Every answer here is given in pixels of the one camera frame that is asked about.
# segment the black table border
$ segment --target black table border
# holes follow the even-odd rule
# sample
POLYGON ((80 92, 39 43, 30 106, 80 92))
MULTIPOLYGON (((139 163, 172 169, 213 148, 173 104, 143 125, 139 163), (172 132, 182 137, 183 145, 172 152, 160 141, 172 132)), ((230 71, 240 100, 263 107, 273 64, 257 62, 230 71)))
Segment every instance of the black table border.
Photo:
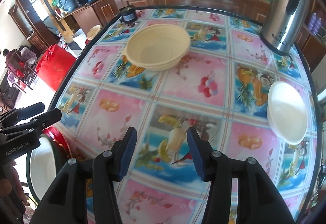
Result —
MULTIPOLYGON (((251 23, 254 23, 256 25, 262 26, 263 24, 244 17, 242 15, 238 15, 238 14, 234 14, 231 12, 227 12, 227 11, 223 11, 223 10, 216 10, 216 9, 211 9, 211 8, 204 8, 204 7, 188 7, 188 6, 183 6, 183 5, 155 5, 155 6, 148 6, 148 7, 136 7, 136 10, 144 10, 144 9, 157 9, 157 8, 173 8, 173 9, 186 9, 186 10, 195 10, 195 11, 202 11, 202 12, 209 12, 209 13, 215 13, 215 14, 221 14, 221 15, 227 15, 227 16, 232 16, 235 18, 239 18, 251 23)), ((74 64, 72 65, 72 67, 70 68, 70 70, 68 71, 68 73, 66 74, 66 76, 64 77, 63 81, 61 82, 58 90, 56 91, 50 106, 48 108, 48 111, 55 108, 61 94, 63 93, 64 89, 66 88, 67 84, 69 83, 70 79, 72 78, 73 74, 75 73, 75 71, 77 70, 78 66, 80 65, 80 63, 83 61, 83 59, 87 56, 88 52, 91 50, 91 48, 93 47, 93 45, 102 37, 102 35, 110 28, 110 26, 112 26, 118 19, 120 18, 120 14, 116 15, 108 24, 106 24, 101 31, 95 36, 95 38, 93 38, 89 44, 86 45, 86 47, 83 49, 83 51, 81 52, 81 54, 78 56, 78 58, 76 59, 76 61, 74 62, 74 64)), ((314 106, 315 106, 315 115, 316 115, 316 125, 317 125, 317 152, 316 152, 316 160, 315 160, 315 167, 314 167, 314 171, 312 174, 312 178, 317 180, 317 175, 319 172, 319 168, 320 168, 320 159, 322 156, 322 118, 321 118, 321 114, 320 114, 320 106, 319 106, 319 102, 318 102, 318 98, 317 98, 317 92, 316 92, 316 88, 314 86, 314 82, 312 80, 312 76, 309 70, 309 66, 306 62, 306 59, 304 58, 302 52, 300 49, 298 49, 297 45, 295 45, 300 59, 302 61, 302 64, 304 66, 305 72, 307 74, 308 77, 308 81, 309 81, 309 85, 311 88, 311 94, 313 96, 313 100, 314 100, 314 106)), ((302 219, 304 212, 308 206, 308 203, 312 197, 313 191, 314 191, 314 186, 315 186, 315 181, 312 181, 310 183, 310 187, 306 196, 306 199, 304 201, 304 204, 302 206, 302 209, 298 215, 297 221, 296 223, 299 223, 300 220, 302 219)))

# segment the wooden counter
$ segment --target wooden counter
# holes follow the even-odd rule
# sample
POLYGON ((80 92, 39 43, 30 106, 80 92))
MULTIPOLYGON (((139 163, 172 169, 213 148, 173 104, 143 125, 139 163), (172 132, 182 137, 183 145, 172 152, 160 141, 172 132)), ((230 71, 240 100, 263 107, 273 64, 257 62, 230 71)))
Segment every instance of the wooden counter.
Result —
MULTIPOLYGON (((80 7, 72 15, 82 30, 87 32, 95 25, 105 26, 127 5, 127 1, 136 7, 151 5, 184 5, 206 7, 243 15, 264 23, 269 8, 267 0, 98 0, 88 7, 80 7)), ((311 71, 313 71, 326 54, 325 46, 304 25, 300 30, 296 44, 302 49, 311 71)))

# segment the kettle base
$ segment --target kettle base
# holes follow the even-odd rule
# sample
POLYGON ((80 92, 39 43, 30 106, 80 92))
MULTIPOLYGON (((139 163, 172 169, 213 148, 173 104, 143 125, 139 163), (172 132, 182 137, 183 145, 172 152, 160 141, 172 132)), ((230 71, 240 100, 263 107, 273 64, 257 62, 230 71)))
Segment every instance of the kettle base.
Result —
POLYGON ((271 51, 273 51, 274 53, 276 53, 277 55, 280 56, 287 56, 289 54, 289 52, 284 52, 284 51, 280 51, 279 49, 276 49, 272 44, 270 44, 267 39, 265 39, 265 37, 263 36, 262 32, 260 31, 259 33, 259 37, 261 39, 261 41, 264 43, 264 45, 266 47, 268 47, 271 51))

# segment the purple bottle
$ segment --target purple bottle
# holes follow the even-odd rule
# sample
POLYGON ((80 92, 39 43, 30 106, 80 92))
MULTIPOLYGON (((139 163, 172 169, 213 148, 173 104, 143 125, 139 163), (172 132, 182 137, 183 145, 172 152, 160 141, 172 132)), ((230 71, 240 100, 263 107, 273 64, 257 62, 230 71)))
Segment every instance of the purple bottle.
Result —
POLYGON ((317 20, 317 15, 316 13, 312 13, 309 19, 309 24, 308 24, 308 28, 310 31, 312 31, 312 28, 314 27, 314 24, 317 20))
POLYGON ((316 36, 321 26, 322 26, 322 19, 319 18, 316 20, 314 27, 312 28, 312 35, 316 36))

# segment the wooden chair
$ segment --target wooden chair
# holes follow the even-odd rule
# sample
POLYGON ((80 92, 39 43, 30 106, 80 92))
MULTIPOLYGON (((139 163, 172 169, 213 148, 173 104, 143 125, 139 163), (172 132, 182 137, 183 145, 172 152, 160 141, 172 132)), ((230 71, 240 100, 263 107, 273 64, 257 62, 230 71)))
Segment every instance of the wooden chair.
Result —
POLYGON ((34 82, 34 80, 37 77, 37 72, 34 70, 36 67, 37 63, 34 63, 33 65, 28 65, 17 53, 17 51, 14 52, 14 54, 10 57, 9 61, 8 61, 8 65, 7 68, 14 74, 14 76, 16 78, 18 78, 23 84, 25 84, 28 88, 30 88, 31 90, 33 90, 34 87, 32 87, 32 83, 34 82), (16 71, 14 69, 11 69, 9 67, 10 63, 13 62, 13 60, 15 60, 16 58, 19 58, 22 62, 25 63, 24 66, 24 71, 23 71, 23 77, 21 76, 17 76, 16 71))

